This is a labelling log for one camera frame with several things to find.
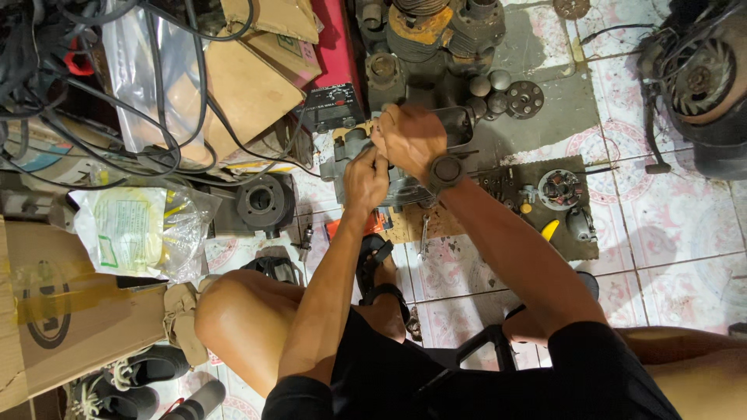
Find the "shoelace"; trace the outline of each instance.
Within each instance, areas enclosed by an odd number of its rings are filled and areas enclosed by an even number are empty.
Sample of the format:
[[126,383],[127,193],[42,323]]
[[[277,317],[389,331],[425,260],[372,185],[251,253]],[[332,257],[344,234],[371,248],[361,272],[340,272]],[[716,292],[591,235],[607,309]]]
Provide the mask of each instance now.
[[150,350],[151,347],[153,346],[148,346],[144,348],[143,350],[138,351],[135,354],[131,354],[130,356],[125,357],[124,359],[120,359],[114,362],[114,364],[111,365],[113,369],[112,374],[114,376],[111,378],[111,384],[114,385],[118,390],[122,392],[130,389],[133,385],[130,381],[130,378],[131,378],[130,375],[133,373],[134,370],[132,369],[132,366],[129,364],[129,358],[133,356],[141,355],[147,352],[148,350]]
[[93,389],[96,387],[96,384],[104,377],[104,375],[101,375],[97,377],[93,382],[89,384],[84,383],[81,388],[81,400],[76,401],[80,403],[80,411],[84,416],[86,416],[86,420],[97,420],[99,415],[99,405],[101,404],[101,401],[99,400],[99,396],[93,392]]

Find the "clear plastic bag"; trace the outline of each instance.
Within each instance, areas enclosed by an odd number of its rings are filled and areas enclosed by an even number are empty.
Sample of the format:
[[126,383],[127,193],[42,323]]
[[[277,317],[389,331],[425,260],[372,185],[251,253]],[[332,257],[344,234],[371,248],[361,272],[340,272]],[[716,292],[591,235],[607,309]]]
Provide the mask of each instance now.
[[[111,11],[120,6],[121,2],[109,0],[107,9]],[[161,18],[155,20],[167,127],[181,144],[194,132],[199,116],[199,73],[194,39],[185,30]],[[103,25],[102,33],[114,95],[158,121],[155,71],[143,9],[135,7],[120,19]],[[128,151],[141,152],[145,146],[153,144],[168,147],[157,126],[120,107],[117,107],[117,113]],[[202,140],[202,133],[199,133],[182,149],[182,154],[193,161],[204,161],[208,155]]]
[[[104,185],[110,179],[120,179],[123,175],[101,164],[91,166],[93,185]],[[166,190],[161,230],[161,257],[154,268],[160,272],[149,274],[128,274],[136,277],[156,277],[181,283],[199,279],[208,274],[205,259],[205,240],[210,222],[220,207],[219,197],[205,194],[186,185],[170,182],[163,178],[139,178],[125,176],[126,187],[163,188]]]

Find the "hand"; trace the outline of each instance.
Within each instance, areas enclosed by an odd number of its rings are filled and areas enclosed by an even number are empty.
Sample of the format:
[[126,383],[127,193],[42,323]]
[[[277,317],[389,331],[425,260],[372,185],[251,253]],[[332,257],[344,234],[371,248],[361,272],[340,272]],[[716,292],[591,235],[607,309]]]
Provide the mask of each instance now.
[[396,167],[428,182],[433,159],[446,154],[446,130],[438,117],[422,107],[389,105],[373,119],[371,140]]
[[345,167],[345,211],[368,216],[386,198],[389,162],[375,147],[363,150]]

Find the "tiled floor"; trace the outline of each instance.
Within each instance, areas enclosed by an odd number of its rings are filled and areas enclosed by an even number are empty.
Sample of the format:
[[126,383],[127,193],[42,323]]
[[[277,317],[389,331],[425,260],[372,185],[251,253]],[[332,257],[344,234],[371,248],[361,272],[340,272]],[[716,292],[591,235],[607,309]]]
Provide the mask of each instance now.
[[[504,4],[531,4],[532,0]],[[532,16],[547,13],[538,4]],[[589,14],[566,22],[578,45],[578,34],[628,23],[661,23],[669,14],[666,0],[592,0]],[[534,19],[542,25],[542,19]],[[553,28],[536,28],[554,34]],[[652,161],[643,134],[640,88],[635,76],[635,47],[648,29],[611,31],[583,47],[597,99],[599,124],[551,146],[505,157],[501,163],[581,154],[588,165],[615,162],[619,169],[588,177],[592,214],[599,235],[599,259],[571,262],[598,277],[600,303],[614,327],[672,325],[724,333],[747,320],[747,182],[710,181],[692,169],[690,145],[672,129],[666,116],[657,118],[657,143],[672,164],[667,175],[649,176]],[[315,141],[317,163],[332,154],[330,136]],[[211,243],[207,246],[212,272],[238,268],[257,255],[287,253],[297,260],[300,231],[314,228],[312,252],[298,263],[303,284],[314,273],[328,241],[323,224],[340,217],[334,188],[303,172],[293,172],[297,218],[280,239],[263,238]],[[418,242],[395,247],[399,286],[418,308],[426,347],[454,348],[484,326],[501,322],[518,298],[500,282],[466,235],[431,239],[431,255],[419,262]],[[356,288],[353,302],[359,299]],[[521,345],[521,368],[549,366],[546,349]],[[482,349],[465,367],[496,369],[495,355]],[[201,366],[161,393],[165,410],[178,396],[187,396],[201,381],[218,377],[228,386],[222,408],[226,419],[259,419],[264,402],[226,366]]]

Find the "watch face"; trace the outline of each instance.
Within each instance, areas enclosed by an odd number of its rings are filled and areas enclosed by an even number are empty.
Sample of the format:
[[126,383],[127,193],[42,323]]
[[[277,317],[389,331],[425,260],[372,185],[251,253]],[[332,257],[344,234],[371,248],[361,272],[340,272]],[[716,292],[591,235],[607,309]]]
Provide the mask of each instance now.
[[433,169],[436,176],[446,182],[453,181],[459,176],[459,172],[461,172],[459,161],[451,157],[441,159]]

